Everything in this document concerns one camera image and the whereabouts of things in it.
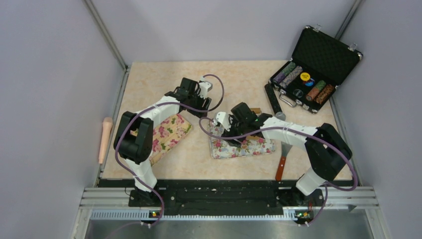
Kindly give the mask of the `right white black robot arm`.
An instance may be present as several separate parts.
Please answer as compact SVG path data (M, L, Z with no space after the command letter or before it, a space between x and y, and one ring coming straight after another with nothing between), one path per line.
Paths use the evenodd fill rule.
M258 136L295 146L307 153L311 166L292 191L292 199L298 205L310 201L314 190L334 180L345 166L356 175L350 163L349 146L328 123L319 127L304 126L271 114L257 115L244 102L232 108L229 114L218 113L215 120L224 127L222 136L232 146L239 147L247 136Z

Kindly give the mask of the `wooden dough roller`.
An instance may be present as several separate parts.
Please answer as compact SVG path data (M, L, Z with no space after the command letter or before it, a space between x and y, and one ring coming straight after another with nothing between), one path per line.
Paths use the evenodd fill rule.
M251 108L251 111L257 115L262 114L262 110L260 108Z

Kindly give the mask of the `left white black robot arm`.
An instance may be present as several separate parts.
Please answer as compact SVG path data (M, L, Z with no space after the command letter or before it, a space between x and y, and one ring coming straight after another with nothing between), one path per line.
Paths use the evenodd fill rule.
M113 143L117 163L134 178L135 189L131 196L148 206L157 206L160 201L155 189L150 155L154 149L153 131L164 120L187 110L201 118L207 115L211 98L208 92L212 83L183 78L180 86L165 95L153 105L138 113L124 112L118 125Z

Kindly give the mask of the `floral tray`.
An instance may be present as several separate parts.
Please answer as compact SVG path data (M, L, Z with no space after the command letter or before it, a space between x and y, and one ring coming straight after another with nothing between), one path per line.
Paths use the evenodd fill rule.
M230 146L226 141L215 137L209 138L210 152L214 159L249 157L271 154L276 151L273 140L248 136L240 147Z

